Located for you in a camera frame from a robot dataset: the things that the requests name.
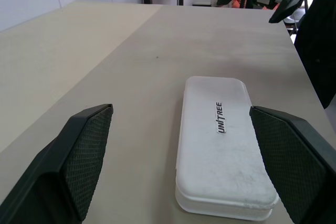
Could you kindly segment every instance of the table surface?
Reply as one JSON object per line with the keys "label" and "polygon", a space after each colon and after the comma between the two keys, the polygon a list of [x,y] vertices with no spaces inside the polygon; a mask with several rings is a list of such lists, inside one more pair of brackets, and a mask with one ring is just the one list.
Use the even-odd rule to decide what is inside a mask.
{"label": "table surface", "polygon": [[[113,103],[106,155],[84,223],[250,223],[189,214],[174,196],[184,85],[243,81],[253,105],[336,138],[272,11],[76,2],[0,33],[0,202],[68,118]],[[265,223],[292,223],[277,205]]]}

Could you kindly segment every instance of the white case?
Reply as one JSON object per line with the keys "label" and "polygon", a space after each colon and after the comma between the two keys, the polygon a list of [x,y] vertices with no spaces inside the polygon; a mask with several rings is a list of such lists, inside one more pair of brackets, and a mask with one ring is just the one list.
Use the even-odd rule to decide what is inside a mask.
{"label": "white case", "polygon": [[[175,189],[184,210],[257,221],[270,216],[279,197],[265,170],[250,107],[246,87],[237,79],[187,80]],[[225,121],[224,134],[218,113],[226,119],[219,118]]]}

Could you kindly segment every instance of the white plastic case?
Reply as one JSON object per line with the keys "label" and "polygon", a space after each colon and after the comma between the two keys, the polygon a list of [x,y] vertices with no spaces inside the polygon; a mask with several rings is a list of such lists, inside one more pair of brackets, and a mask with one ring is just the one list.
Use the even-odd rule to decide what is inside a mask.
{"label": "white plastic case", "polygon": [[187,80],[175,189],[184,210],[257,221],[270,216],[279,197],[265,170],[250,107],[237,79]]}

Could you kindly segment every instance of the textured rubber pad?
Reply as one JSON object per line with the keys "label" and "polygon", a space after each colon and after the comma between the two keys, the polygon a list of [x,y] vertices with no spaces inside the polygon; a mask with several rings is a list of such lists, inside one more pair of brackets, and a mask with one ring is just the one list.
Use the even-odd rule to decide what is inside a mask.
{"label": "textured rubber pad", "polygon": [[87,215],[99,179],[111,118],[107,108],[88,120],[62,168],[80,220]]}
{"label": "textured rubber pad", "polygon": [[258,110],[251,110],[251,118],[266,171],[292,221],[301,223],[327,171],[287,122]]}

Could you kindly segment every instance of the unitree logo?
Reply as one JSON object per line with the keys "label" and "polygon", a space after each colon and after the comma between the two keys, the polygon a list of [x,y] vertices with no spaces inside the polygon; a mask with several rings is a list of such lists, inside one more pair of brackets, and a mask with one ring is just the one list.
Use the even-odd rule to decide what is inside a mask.
{"label": "unitree logo", "polygon": [[223,105],[221,102],[216,102],[216,131],[219,134],[226,133],[225,117],[223,115]]}

